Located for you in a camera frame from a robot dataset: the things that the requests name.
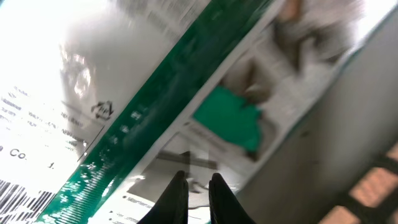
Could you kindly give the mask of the green white wipes pack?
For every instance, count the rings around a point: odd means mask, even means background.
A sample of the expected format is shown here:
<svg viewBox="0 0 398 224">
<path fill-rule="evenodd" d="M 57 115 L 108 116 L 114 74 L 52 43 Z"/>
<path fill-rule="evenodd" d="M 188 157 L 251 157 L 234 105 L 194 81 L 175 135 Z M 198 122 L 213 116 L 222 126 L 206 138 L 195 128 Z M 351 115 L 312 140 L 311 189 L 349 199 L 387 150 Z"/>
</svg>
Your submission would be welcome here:
<svg viewBox="0 0 398 224">
<path fill-rule="evenodd" d="M 239 193 L 396 1 L 2 1 L 1 222 L 137 223 Z"/>
</svg>

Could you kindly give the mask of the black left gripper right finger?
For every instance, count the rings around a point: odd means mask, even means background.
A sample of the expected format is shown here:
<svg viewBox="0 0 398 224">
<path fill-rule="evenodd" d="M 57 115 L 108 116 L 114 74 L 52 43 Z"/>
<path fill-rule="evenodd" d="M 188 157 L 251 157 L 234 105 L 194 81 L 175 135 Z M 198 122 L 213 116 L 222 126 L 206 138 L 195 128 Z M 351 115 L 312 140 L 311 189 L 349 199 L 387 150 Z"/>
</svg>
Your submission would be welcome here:
<svg viewBox="0 0 398 224">
<path fill-rule="evenodd" d="M 209 181 L 211 224 L 255 224 L 219 173 Z"/>
</svg>

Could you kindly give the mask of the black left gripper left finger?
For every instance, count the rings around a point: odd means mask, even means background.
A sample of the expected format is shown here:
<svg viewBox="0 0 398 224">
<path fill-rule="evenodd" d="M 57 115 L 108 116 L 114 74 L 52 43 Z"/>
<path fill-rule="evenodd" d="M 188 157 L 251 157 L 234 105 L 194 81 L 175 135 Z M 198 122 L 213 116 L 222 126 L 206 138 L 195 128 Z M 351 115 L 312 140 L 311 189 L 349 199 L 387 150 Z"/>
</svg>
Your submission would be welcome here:
<svg viewBox="0 0 398 224">
<path fill-rule="evenodd" d="M 179 170 L 162 195 L 137 224 L 187 224 L 188 182 Z"/>
</svg>

